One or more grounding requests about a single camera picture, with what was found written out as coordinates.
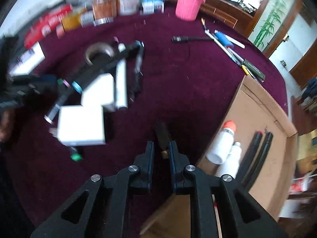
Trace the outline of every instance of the cardboard box lid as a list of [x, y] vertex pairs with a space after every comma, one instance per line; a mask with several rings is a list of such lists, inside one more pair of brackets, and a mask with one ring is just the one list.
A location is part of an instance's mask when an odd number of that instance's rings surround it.
[[[287, 199], [295, 171], [298, 150], [297, 130], [270, 94], [248, 76], [244, 77], [238, 87], [214, 137], [229, 120], [234, 121], [237, 126], [235, 141], [241, 142], [242, 158], [256, 131], [271, 131], [274, 135], [264, 165], [249, 193], [277, 220]], [[206, 159], [206, 152], [196, 166], [213, 175], [218, 165]], [[189, 238], [191, 233], [189, 196], [172, 195], [143, 224], [140, 234], [146, 237], [146, 234], [151, 232], [159, 234], [160, 237]]]

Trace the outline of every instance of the triangular cutout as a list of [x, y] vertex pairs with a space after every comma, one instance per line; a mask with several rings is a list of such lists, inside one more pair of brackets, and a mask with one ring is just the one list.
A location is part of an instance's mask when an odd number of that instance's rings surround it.
[[87, 202], [89, 191], [84, 191], [65, 211], [61, 214], [61, 218], [77, 224], [80, 220], [82, 211]]
[[247, 224], [260, 218], [257, 210], [238, 190], [234, 190], [234, 196], [244, 223]]

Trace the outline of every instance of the green cap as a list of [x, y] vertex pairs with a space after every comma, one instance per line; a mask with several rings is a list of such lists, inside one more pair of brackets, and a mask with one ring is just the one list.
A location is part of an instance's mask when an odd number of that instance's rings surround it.
[[72, 154], [70, 158], [74, 161], [82, 160], [82, 156], [80, 154]]

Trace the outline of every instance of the pink plastic container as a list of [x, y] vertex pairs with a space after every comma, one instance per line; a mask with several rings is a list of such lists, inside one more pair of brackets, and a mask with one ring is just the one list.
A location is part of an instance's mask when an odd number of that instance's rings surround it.
[[186, 21], [194, 21], [199, 7], [206, 0], [178, 0], [175, 15]]

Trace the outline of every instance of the metal screw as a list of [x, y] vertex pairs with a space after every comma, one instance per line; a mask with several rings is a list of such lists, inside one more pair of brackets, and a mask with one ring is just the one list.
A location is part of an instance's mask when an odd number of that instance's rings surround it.
[[90, 178], [93, 182], [97, 182], [101, 179], [101, 176], [100, 175], [93, 175], [91, 178]]
[[225, 175], [222, 177], [224, 181], [232, 181], [232, 177], [230, 175]]
[[128, 169], [129, 169], [130, 172], [136, 172], [138, 170], [138, 167], [135, 166], [135, 165], [131, 165], [131, 166], [129, 166]]
[[196, 167], [193, 165], [188, 165], [188, 166], [186, 166], [186, 170], [192, 172], [192, 171], [196, 170]]

